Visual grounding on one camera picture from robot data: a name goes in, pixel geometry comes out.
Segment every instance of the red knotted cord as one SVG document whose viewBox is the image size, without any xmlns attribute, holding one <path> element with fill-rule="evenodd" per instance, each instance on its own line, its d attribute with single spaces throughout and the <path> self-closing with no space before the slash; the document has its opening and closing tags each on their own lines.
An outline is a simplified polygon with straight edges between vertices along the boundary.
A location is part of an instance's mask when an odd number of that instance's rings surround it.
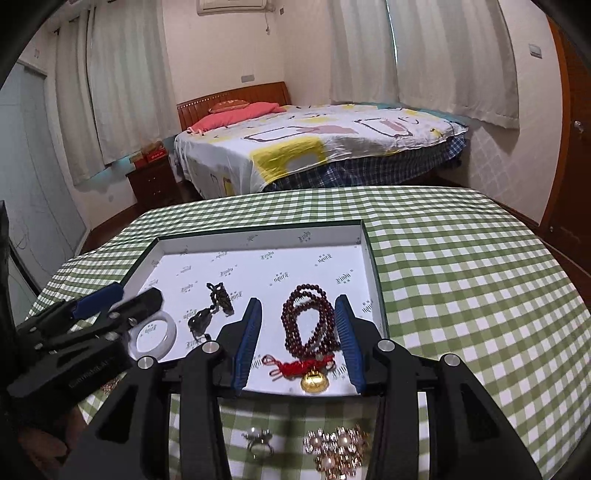
<svg viewBox="0 0 591 480">
<path fill-rule="evenodd" d="M 327 369 L 328 371 L 335 368 L 335 356 L 333 354 L 325 355 L 322 360 L 310 359 L 310 360 L 303 360 L 298 362 L 293 362 L 292 364 L 284 364 L 279 360 L 276 360 L 271 355 L 265 355 L 262 358 L 263 365 L 270 367 L 271 365 L 275 365 L 277 368 L 273 369 L 269 372 L 269 375 L 275 377 L 273 380 L 277 380 L 281 377 L 285 378 L 295 378 L 295 377 L 303 377 L 304 375 L 310 373 L 312 370 L 320 371 Z"/>
</svg>

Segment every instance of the pillow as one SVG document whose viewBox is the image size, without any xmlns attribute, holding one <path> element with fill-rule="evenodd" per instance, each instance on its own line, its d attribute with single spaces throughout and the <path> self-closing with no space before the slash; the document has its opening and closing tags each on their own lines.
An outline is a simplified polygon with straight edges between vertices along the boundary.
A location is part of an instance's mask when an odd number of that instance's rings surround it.
<svg viewBox="0 0 591 480">
<path fill-rule="evenodd" d="M 229 112 L 230 110 L 240 110 L 246 108 L 250 103 L 246 100 L 226 100 L 225 102 L 216 103 L 209 109 L 209 113 Z"/>
<path fill-rule="evenodd" d="M 204 134 L 210 130 L 215 130 L 220 127 L 229 127 L 245 120 L 252 120 L 259 118 L 269 113 L 285 113 L 283 107 L 279 103 L 258 102 L 248 105 L 246 108 L 240 110 L 229 110 L 222 113 L 212 113 L 211 115 L 203 117 L 199 122 L 188 129 L 189 133 Z"/>
</svg>

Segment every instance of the gold lock charm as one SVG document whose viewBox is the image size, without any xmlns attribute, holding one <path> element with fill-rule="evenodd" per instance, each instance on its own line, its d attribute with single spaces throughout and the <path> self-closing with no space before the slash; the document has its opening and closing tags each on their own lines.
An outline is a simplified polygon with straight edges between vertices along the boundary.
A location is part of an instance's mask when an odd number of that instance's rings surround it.
<svg viewBox="0 0 591 480">
<path fill-rule="evenodd" d="M 329 379 L 323 373 L 312 370 L 301 379 L 300 385 L 306 393 L 322 393 L 329 387 Z"/>
</svg>

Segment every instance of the metal screw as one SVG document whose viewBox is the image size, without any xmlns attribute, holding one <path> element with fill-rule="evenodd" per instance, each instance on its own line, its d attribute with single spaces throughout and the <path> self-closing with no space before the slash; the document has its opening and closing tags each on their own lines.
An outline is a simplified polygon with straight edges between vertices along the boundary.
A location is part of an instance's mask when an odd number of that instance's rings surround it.
<svg viewBox="0 0 591 480">
<path fill-rule="evenodd" d="M 396 348 L 396 344 L 392 340 L 380 340 L 378 342 L 378 348 L 382 352 L 391 352 Z"/>
<path fill-rule="evenodd" d="M 205 353 L 215 353 L 220 349 L 220 344 L 217 342 L 204 343 L 202 349 Z"/>
<path fill-rule="evenodd" d="M 115 340 L 117 340 L 119 338 L 119 334 L 117 332 L 108 332 L 105 335 L 105 338 L 110 342 L 114 342 Z"/>
<path fill-rule="evenodd" d="M 454 355 L 453 353 L 449 353 L 445 357 L 443 357 L 443 361 L 447 363 L 450 367 L 457 367 L 460 364 L 460 357 Z"/>
<path fill-rule="evenodd" d="M 147 370 L 148 368 L 152 368 L 154 364 L 154 359 L 151 356 L 143 356 L 138 360 L 138 367 L 142 370 Z"/>
</svg>

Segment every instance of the wooden nightstand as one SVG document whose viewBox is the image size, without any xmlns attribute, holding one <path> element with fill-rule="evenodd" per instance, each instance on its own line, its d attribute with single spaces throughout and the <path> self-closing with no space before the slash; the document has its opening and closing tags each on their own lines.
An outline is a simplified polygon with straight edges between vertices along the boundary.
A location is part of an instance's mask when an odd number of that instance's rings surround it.
<svg viewBox="0 0 591 480">
<path fill-rule="evenodd" d="M 127 178 L 143 212 L 182 203 L 168 156 L 128 173 Z"/>
</svg>

